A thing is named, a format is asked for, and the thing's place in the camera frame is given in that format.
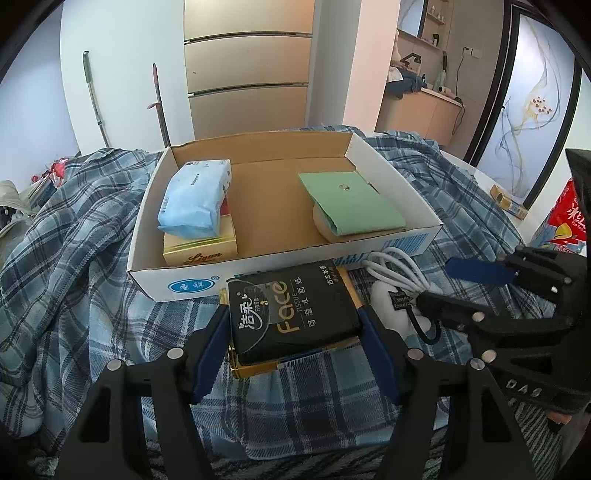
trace red snack bag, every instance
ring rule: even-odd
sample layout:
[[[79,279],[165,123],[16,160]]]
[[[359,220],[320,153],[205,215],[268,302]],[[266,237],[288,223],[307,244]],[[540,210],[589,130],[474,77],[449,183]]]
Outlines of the red snack bag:
[[[531,246],[562,252],[580,253],[587,242],[585,219],[570,179],[556,205],[534,233]]]

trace shelf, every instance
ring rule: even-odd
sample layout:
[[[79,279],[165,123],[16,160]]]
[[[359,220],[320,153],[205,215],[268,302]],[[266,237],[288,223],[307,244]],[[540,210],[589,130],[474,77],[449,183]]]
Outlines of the shelf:
[[[403,37],[408,37],[410,39],[414,40],[418,40],[419,42],[421,42],[421,44],[425,44],[431,48],[434,48],[437,51],[441,51],[441,49],[439,47],[436,47],[435,45],[433,45],[431,42],[429,42],[428,40],[425,40],[421,37],[416,37],[408,32],[405,32],[404,30],[398,30],[400,32],[400,35],[402,35]]]
[[[434,21],[437,25],[445,25],[445,22],[439,20],[435,15],[427,12],[427,18]]]

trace logo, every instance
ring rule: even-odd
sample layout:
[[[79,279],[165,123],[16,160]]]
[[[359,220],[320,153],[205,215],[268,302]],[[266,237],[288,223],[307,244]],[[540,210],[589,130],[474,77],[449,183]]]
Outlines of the logo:
[[[238,322],[238,330],[243,328],[250,328],[250,330],[260,330],[262,328],[262,318],[252,307],[252,299],[250,299],[246,293],[242,295],[241,299],[244,301],[240,304],[240,313],[242,316]]]
[[[519,387],[519,384],[517,383],[517,380],[513,380],[513,379],[509,380],[507,382],[507,385],[505,386],[505,388],[507,388],[509,390],[512,390],[515,387]],[[528,384],[525,384],[525,385],[523,385],[523,387],[517,389],[517,391],[521,394],[527,395],[529,387],[530,386]],[[541,388],[534,388],[531,391],[530,396],[531,397],[539,397],[541,393],[542,393]]]
[[[207,278],[189,278],[188,280],[181,280],[171,283],[168,286],[169,290],[178,293],[197,293],[204,290],[209,290],[215,285],[215,282]]]
[[[197,254],[192,257],[189,257],[189,260],[187,260],[186,262],[183,262],[183,265],[193,265],[195,263],[209,262],[210,260],[213,260],[214,258],[221,257],[221,256],[222,256],[221,253],[211,254],[211,255]]]

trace blue tissue pack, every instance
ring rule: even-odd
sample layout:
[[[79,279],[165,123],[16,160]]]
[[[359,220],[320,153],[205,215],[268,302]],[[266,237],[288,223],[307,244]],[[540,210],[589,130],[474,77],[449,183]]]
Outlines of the blue tissue pack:
[[[168,183],[159,230],[186,239],[220,234],[220,207],[232,181],[229,160],[185,163]]]

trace glass door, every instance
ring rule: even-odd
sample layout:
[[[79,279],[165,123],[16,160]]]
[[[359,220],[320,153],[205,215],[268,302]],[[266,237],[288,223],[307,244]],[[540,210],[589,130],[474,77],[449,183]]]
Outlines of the glass door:
[[[500,108],[493,107],[496,113],[471,163],[529,208],[564,146],[581,72],[557,31],[521,8],[513,9],[506,86],[497,93]]]

